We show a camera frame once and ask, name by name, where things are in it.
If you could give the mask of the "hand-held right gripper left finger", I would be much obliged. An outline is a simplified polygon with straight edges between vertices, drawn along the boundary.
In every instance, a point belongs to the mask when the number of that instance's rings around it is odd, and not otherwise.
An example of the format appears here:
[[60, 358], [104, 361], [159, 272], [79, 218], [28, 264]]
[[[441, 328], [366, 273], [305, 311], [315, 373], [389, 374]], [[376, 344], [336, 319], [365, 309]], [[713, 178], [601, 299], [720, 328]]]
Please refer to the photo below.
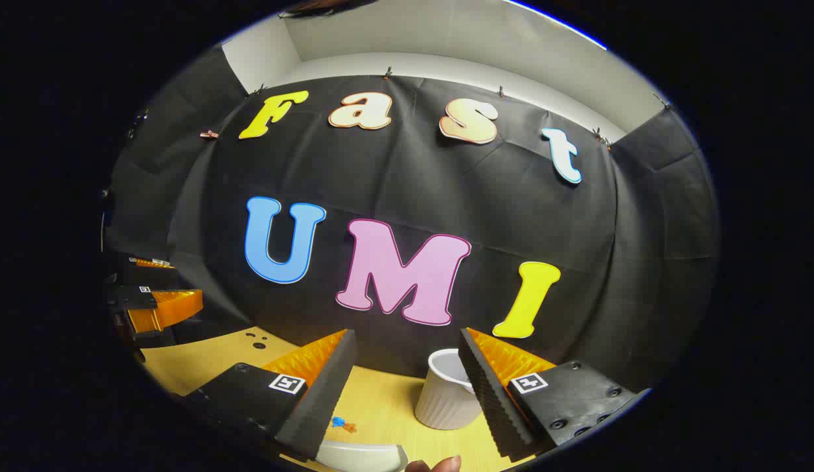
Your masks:
[[229, 439], [313, 460], [357, 356], [344, 329], [263, 366], [236, 363], [185, 395], [184, 406]]

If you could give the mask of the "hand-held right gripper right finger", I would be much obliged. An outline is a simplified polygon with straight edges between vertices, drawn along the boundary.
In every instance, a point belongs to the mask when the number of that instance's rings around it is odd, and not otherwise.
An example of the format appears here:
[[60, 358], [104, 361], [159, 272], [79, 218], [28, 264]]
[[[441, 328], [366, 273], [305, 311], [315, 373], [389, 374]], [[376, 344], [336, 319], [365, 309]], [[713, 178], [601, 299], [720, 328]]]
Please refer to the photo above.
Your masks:
[[512, 461], [568, 448], [646, 396], [586, 362], [553, 364], [463, 328], [458, 355], [499, 454]]

